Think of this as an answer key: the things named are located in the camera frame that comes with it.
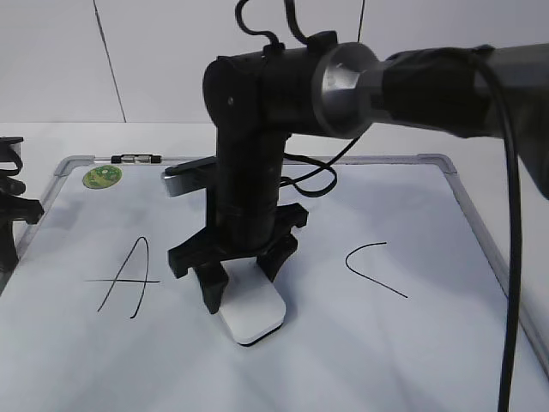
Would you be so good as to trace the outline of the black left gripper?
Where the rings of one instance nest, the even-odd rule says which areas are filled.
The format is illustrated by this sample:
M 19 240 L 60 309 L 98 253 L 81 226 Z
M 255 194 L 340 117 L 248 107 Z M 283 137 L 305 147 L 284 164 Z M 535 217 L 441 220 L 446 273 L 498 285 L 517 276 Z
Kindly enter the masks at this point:
M 13 168 L 1 168 L 1 272 L 10 273 L 19 262 L 13 235 L 13 222 L 24 221 L 35 225 L 44 214 L 39 200 L 26 199 L 21 195 L 26 185 L 15 177 L 21 172 L 21 136 L 1 138 L 1 162 L 13 164 Z

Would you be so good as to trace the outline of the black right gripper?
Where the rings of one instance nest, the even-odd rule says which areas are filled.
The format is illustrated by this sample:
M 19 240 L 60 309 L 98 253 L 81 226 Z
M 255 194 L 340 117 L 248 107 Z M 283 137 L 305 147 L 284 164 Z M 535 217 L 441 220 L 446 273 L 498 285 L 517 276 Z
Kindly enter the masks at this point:
M 210 314 L 216 314 L 229 277 L 223 263 L 255 258 L 270 282 L 298 249 L 293 228 L 307 224 L 308 211 L 299 203 L 277 206 L 273 213 L 207 225 L 168 251 L 168 263 L 177 278 L 193 269 Z

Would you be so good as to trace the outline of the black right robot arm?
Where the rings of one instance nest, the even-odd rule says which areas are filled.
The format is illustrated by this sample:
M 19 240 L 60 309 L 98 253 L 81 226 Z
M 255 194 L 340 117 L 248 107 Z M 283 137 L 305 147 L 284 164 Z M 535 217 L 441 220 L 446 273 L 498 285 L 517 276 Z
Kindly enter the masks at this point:
M 495 75 L 510 110 L 516 149 L 542 194 L 548 192 L 548 47 L 431 48 L 379 60 L 366 45 L 316 36 L 303 48 L 267 46 L 220 56 L 202 94 L 216 128 L 214 156 L 164 171 L 176 197 L 206 193 L 206 225 L 168 252 L 176 277 L 194 270 L 205 306 L 220 309 L 225 261 L 254 258 L 269 280 L 296 251 L 294 227 L 307 211 L 278 203 L 285 146 L 294 134 L 343 140 L 373 124 L 500 138 Z

